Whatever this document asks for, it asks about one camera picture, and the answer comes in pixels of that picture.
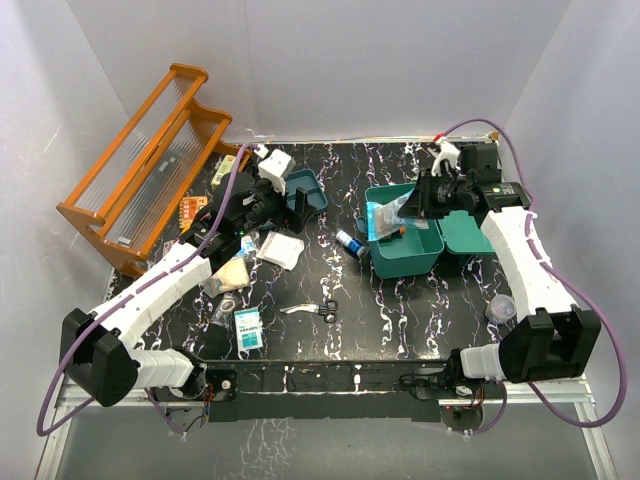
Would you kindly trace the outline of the white gauze pad packet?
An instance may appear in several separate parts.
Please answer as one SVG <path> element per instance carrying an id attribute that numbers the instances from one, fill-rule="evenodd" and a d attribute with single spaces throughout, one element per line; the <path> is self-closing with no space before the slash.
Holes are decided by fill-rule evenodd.
<path id="1" fill-rule="evenodd" d="M 296 267 L 304 248 L 305 244 L 302 240 L 270 231 L 262 243 L 257 257 L 285 270 L 292 271 Z"/>

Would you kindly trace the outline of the light blue cotton swab packet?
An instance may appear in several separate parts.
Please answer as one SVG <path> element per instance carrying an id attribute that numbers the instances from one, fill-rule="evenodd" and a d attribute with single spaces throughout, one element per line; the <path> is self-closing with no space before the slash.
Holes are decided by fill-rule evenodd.
<path id="1" fill-rule="evenodd" d="M 404 218 L 399 215 L 400 208 L 409 199 L 411 193 L 405 193 L 386 204 L 368 201 L 367 213 L 367 240 L 369 242 L 380 241 L 383 238 L 398 231 L 401 227 L 429 229 L 429 221 Z"/>

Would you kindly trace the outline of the amber bottle orange cap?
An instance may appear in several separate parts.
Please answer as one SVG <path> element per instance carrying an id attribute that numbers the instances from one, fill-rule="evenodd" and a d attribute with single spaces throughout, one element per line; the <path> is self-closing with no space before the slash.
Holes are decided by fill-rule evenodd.
<path id="1" fill-rule="evenodd" d="M 396 239 L 400 239 L 405 233 L 406 228 L 404 226 L 400 226 L 397 230 L 381 238 L 380 242 L 390 242 Z"/>

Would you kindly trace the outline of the teal medicine kit box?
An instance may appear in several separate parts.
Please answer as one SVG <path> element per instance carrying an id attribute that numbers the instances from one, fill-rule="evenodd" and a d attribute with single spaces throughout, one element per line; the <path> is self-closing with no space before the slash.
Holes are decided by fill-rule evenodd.
<path id="1" fill-rule="evenodd" d="M 494 253 L 475 219 L 465 211 L 430 220 L 427 229 L 408 227 L 400 238 L 369 241 L 369 246 L 373 269 L 380 279 L 426 274 L 444 251 L 461 259 Z"/>

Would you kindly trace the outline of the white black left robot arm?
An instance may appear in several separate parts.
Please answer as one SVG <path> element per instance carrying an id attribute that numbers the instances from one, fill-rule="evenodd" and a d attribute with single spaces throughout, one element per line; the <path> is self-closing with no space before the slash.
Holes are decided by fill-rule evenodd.
<path id="1" fill-rule="evenodd" d="M 103 407 L 138 388 L 174 388 L 194 399 L 207 376 L 195 357 L 173 348 L 140 350 L 147 329 L 174 303 L 213 276 L 265 223 L 298 233 L 316 214 L 304 186 L 277 191 L 268 179 L 228 174 L 222 197 L 199 209 L 168 253 L 128 288 L 85 313 L 63 320 L 60 361 L 65 374 Z"/>

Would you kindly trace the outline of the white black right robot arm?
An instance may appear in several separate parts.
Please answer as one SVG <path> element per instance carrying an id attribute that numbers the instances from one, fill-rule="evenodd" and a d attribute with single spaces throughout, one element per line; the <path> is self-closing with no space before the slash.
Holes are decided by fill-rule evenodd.
<path id="1" fill-rule="evenodd" d="M 466 397 L 482 380 L 526 383 L 581 376 L 601 320 L 580 308 L 551 274 L 525 188 L 503 181 L 493 144 L 457 148 L 440 137 L 430 147 L 433 163 L 420 171 L 400 217 L 443 219 L 457 211 L 473 217 L 498 257 L 517 319 L 500 342 L 452 352 L 447 388 Z"/>

